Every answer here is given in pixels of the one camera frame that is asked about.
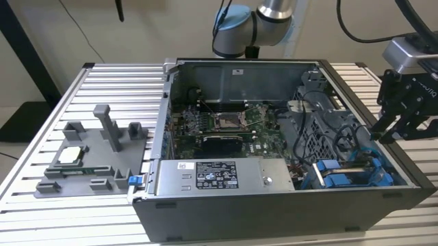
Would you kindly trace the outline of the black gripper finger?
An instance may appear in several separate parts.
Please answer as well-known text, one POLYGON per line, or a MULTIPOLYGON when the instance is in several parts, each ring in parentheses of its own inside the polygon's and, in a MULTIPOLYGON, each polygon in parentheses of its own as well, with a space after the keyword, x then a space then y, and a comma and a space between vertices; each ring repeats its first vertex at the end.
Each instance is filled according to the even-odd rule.
POLYGON ((380 106, 379 119, 370 128, 374 140, 384 140, 386 130, 396 118, 396 106, 392 108, 392 97, 395 95, 399 74, 392 69, 386 69, 380 78, 380 88, 376 104, 380 106))
POLYGON ((398 139, 419 140, 431 139, 431 122, 424 129, 419 129, 422 125, 430 119, 428 116, 420 116, 415 113, 410 116, 402 115, 391 128, 379 137, 382 144, 391 144, 398 139))

